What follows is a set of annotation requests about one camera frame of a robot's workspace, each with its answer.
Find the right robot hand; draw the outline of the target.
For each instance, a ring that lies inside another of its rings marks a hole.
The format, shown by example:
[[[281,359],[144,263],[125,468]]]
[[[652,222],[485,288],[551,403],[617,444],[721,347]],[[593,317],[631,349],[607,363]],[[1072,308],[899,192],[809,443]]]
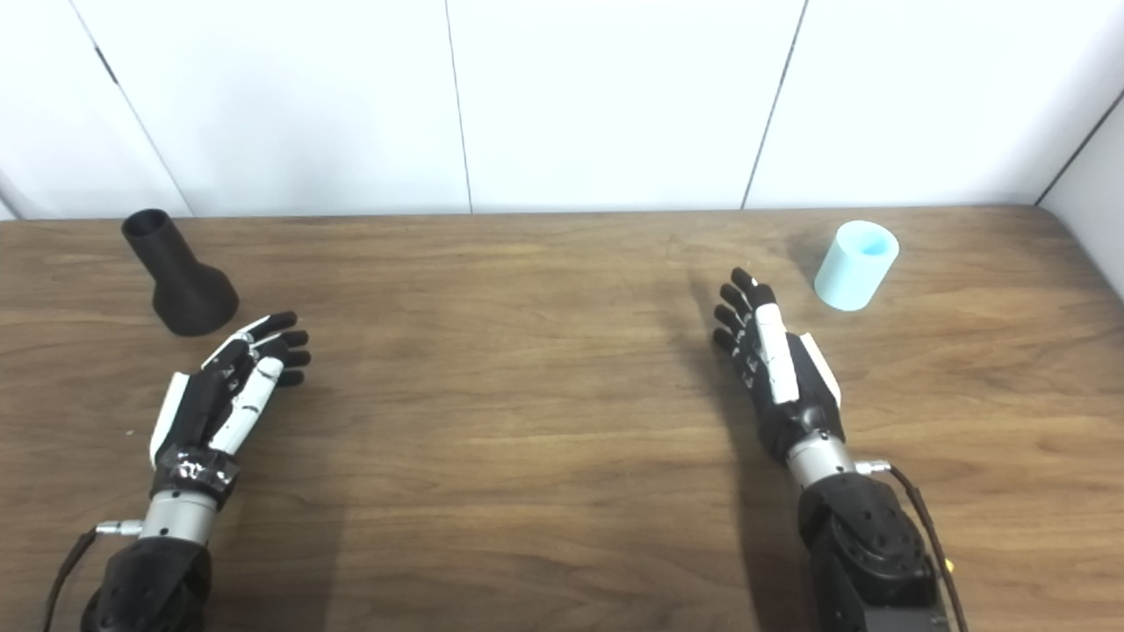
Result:
[[[750,392],[756,436],[767,454],[785,463],[804,440],[845,442],[839,383],[814,340],[787,328],[771,285],[736,267],[719,296],[713,341]]]

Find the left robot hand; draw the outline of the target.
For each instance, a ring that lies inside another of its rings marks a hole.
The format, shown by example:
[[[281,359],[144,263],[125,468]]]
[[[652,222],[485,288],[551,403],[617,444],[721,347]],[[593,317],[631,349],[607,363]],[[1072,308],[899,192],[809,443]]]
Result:
[[[269,313],[233,333],[192,373],[173,373],[148,454],[157,493],[201,493],[224,506],[235,457],[278,389],[303,383],[312,361],[296,312]]]

